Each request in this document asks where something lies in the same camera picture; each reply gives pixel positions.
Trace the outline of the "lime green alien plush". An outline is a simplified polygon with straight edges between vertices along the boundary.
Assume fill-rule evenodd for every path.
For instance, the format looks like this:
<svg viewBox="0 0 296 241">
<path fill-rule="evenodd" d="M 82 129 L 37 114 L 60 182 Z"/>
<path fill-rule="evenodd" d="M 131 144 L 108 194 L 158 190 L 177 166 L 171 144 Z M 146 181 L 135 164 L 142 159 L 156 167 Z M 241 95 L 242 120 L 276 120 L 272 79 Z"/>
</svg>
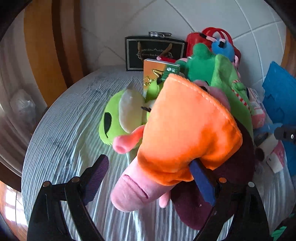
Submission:
<svg viewBox="0 0 296 241">
<path fill-rule="evenodd" d="M 152 83 L 142 95 L 129 84 L 114 94 L 104 109 L 98 132 L 103 143 L 112 145 L 116 137 L 132 133 L 147 123 L 152 106 L 163 84 Z"/>
</svg>

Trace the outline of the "gold green card box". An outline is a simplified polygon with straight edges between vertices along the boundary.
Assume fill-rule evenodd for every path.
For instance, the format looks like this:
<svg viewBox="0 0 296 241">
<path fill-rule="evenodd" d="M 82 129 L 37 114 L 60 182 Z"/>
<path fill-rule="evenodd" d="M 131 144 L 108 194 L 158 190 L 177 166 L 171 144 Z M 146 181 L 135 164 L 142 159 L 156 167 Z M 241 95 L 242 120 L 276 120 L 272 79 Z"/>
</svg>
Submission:
<svg viewBox="0 0 296 241">
<path fill-rule="evenodd" d="M 163 84 L 170 73 L 179 74 L 180 65 L 156 60 L 144 60 L 144 98 L 146 102 L 158 97 Z"/>
</svg>

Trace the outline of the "pink pig plush orange dress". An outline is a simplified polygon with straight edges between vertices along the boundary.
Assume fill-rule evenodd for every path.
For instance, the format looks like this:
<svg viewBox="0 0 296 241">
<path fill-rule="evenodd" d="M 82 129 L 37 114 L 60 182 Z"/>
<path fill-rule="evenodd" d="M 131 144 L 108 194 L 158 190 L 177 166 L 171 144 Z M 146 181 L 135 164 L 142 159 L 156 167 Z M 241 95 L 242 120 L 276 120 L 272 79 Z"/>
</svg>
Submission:
<svg viewBox="0 0 296 241">
<path fill-rule="evenodd" d="M 139 145 L 137 155 L 110 195 L 115 208 L 123 212 L 155 200 L 166 207 L 172 188 L 194 179 L 189 168 L 194 159 L 216 169 L 241 147 L 242 134 L 222 90 L 170 74 L 147 123 L 113 141 L 119 154 L 135 145 Z"/>
</svg>

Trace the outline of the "green frog plush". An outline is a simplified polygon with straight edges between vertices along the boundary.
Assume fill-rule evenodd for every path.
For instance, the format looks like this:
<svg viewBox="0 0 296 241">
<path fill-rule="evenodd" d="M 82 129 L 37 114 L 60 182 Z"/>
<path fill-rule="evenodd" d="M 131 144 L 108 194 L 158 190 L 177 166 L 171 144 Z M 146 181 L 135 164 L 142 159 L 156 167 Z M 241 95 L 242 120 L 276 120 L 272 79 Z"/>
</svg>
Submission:
<svg viewBox="0 0 296 241">
<path fill-rule="evenodd" d="M 231 114 L 253 137 L 253 108 L 247 89 L 239 81 L 240 77 L 227 57 L 214 54 L 205 44 L 198 43 L 193 47 L 192 56 L 179 59 L 176 64 L 180 65 L 180 72 L 191 82 L 202 80 L 209 86 L 222 90 L 229 101 Z"/>
</svg>

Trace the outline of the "blue plush toy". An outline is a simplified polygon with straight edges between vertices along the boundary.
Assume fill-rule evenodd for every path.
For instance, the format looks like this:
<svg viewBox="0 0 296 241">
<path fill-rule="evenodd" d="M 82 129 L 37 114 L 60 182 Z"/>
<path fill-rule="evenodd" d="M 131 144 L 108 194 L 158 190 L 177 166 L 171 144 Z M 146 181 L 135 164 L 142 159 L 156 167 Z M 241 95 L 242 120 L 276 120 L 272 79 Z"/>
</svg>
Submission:
<svg viewBox="0 0 296 241">
<path fill-rule="evenodd" d="M 225 39 L 217 39 L 211 45 L 212 52 L 214 54 L 221 54 L 227 57 L 230 62 L 234 62 L 235 59 L 235 51 L 233 46 Z"/>
</svg>

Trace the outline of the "blue plastic storage crate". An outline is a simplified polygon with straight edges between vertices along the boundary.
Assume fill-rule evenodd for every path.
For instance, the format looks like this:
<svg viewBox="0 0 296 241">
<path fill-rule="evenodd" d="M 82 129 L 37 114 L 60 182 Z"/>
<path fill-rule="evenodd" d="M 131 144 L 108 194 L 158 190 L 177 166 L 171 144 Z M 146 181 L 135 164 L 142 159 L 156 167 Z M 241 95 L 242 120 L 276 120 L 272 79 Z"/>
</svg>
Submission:
<svg viewBox="0 0 296 241">
<path fill-rule="evenodd" d="M 295 176 L 295 78 L 276 62 L 271 62 L 263 82 L 263 105 L 274 124 L 275 137 L 281 140 L 290 175 Z"/>
</svg>

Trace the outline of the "red handbag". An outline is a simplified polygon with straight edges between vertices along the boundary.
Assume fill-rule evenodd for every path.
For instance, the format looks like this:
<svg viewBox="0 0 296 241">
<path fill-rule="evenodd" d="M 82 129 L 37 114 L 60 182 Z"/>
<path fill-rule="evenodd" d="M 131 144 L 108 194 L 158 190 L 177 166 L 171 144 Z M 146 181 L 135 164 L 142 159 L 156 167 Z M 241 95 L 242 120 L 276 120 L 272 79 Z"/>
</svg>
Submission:
<svg viewBox="0 0 296 241">
<path fill-rule="evenodd" d="M 238 66 L 241 59 L 241 52 L 234 46 L 233 40 L 230 34 L 221 28 L 207 27 L 201 32 L 190 33 L 186 37 L 186 42 L 187 42 L 186 56 L 189 57 L 193 54 L 193 47 L 198 43 L 205 44 L 209 48 L 209 50 L 212 51 L 211 49 L 212 43 L 220 38 L 227 40 L 233 46 L 235 51 L 235 59 L 233 63 Z"/>
</svg>

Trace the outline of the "black framed gift box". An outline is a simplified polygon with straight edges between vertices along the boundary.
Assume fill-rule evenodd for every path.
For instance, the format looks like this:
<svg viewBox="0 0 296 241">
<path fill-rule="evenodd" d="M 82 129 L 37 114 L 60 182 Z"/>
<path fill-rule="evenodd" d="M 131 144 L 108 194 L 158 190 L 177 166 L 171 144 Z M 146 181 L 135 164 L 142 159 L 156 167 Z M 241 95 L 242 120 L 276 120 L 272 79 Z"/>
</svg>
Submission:
<svg viewBox="0 0 296 241">
<path fill-rule="evenodd" d="M 185 57 L 187 43 L 168 32 L 150 31 L 147 35 L 125 37 L 126 71 L 142 71 L 145 59 Z"/>
</svg>

